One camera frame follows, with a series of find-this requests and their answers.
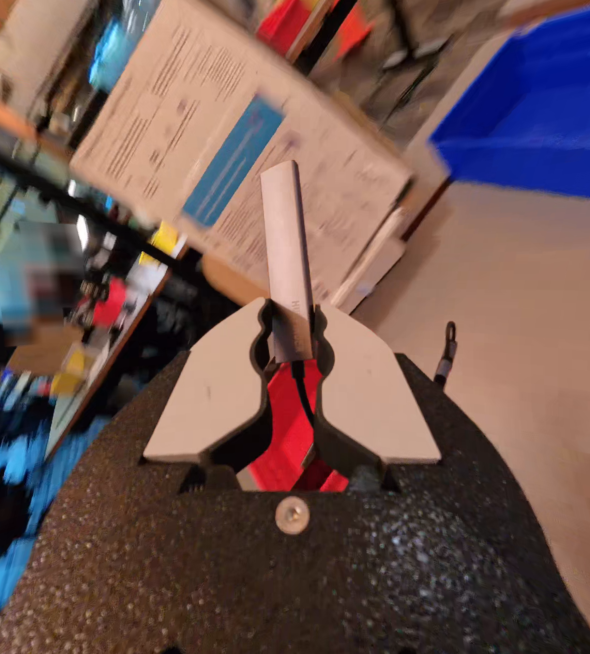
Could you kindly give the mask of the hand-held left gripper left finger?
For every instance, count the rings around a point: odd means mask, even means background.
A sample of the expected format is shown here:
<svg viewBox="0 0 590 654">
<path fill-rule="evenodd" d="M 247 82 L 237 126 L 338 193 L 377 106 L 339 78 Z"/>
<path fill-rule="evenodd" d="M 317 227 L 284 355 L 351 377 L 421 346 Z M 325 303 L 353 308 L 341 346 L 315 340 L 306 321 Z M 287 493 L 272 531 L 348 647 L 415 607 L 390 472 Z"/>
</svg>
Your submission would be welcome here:
<svg viewBox="0 0 590 654">
<path fill-rule="evenodd" d="M 143 457 L 244 470 L 266 452 L 273 412 L 265 369 L 272 305 L 258 298 L 217 324 L 185 364 Z"/>
</svg>

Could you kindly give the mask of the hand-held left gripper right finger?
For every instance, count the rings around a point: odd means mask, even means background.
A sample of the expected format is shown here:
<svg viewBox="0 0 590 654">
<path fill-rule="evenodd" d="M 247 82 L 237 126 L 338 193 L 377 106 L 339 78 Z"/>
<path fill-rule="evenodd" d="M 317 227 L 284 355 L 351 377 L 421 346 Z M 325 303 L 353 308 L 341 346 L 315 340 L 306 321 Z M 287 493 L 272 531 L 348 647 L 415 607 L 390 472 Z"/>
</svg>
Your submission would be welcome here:
<svg viewBox="0 0 590 654">
<path fill-rule="evenodd" d="M 437 464 L 441 452 L 396 354 L 373 331 L 330 304 L 316 307 L 316 453 L 351 478 L 388 466 Z"/>
</svg>

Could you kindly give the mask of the red plastic crate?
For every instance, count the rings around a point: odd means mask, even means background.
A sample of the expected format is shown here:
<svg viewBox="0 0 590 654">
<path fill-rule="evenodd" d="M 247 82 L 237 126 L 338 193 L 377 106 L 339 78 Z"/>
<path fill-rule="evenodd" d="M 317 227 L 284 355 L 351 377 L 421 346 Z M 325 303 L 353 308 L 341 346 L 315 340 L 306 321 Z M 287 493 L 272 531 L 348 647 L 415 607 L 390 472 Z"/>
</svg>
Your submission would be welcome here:
<svg viewBox="0 0 590 654">
<path fill-rule="evenodd" d="M 289 365 L 282 365 L 267 385 L 273 417 L 270 446 L 248 469 L 260 491 L 290 491 L 303 473 L 302 462 L 313 444 L 313 428 L 302 408 Z"/>
</svg>

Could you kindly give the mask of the yellow sticky note pad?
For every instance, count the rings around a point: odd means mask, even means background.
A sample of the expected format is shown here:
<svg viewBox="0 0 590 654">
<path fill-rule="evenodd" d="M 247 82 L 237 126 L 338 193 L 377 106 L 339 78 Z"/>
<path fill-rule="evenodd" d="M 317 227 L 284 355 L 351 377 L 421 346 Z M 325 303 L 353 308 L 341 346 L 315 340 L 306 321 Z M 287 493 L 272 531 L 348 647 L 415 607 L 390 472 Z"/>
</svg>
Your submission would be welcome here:
<svg viewBox="0 0 590 654">
<path fill-rule="evenodd" d="M 180 236 L 172 224 L 162 221 L 160 225 L 153 231 L 148 242 L 156 249 L 164 252 L 165 254 L 171 255 L 173 250 L 175 250 L 175 248 L 178 246 L 178 243 L 180 242 Z M 145 252 L 139 256 L 138 263 L 141 266 L 152 267 L 158 267 L 161 265 L 159 261 L 146 254 Z"/>
</svg>

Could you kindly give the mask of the printed cardboard box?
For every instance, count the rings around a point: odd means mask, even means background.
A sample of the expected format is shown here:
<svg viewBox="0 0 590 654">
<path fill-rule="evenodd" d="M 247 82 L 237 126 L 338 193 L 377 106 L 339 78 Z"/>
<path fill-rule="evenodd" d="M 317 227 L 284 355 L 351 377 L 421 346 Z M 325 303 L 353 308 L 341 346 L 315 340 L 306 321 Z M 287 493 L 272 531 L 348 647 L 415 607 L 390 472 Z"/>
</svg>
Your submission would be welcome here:
<svg viewBox="0 0 590 654">
<path fill-rule="evenodd" d="M 340 307 L 410 169 L 216 8 L 162 1 L 71 170 L 266 288 L 260 175 L 288 160 L 299 168 L 314 298 Z"/>
</svg>

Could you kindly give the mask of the blue plastic bin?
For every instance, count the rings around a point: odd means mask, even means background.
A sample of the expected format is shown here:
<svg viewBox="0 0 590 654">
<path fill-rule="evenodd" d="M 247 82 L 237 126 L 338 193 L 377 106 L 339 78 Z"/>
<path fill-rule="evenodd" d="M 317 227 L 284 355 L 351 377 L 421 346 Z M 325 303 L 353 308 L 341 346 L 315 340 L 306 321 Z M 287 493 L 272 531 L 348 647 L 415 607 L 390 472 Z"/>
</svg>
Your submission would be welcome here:
<svg viewBox="0 0 590 654">
<path fill-rule="evenodd" d="M 590 8 L 512 35 L 429 140 L 454 181 L 590 199 Z"/>
</svg>

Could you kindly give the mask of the red box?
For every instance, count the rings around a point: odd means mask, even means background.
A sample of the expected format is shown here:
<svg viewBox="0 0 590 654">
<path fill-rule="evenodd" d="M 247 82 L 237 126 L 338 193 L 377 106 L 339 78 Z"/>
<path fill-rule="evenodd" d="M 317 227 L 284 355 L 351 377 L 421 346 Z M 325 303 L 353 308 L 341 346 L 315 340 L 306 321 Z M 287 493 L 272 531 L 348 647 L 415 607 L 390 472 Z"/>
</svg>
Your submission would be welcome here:
<svg viewBox="0 0 590 654">
<path fill-rule="evenodd" d="M 275 1 L 258 25 L 256 38 L 282 56 L 286 55 L 319 3 Z"/>
</svg>

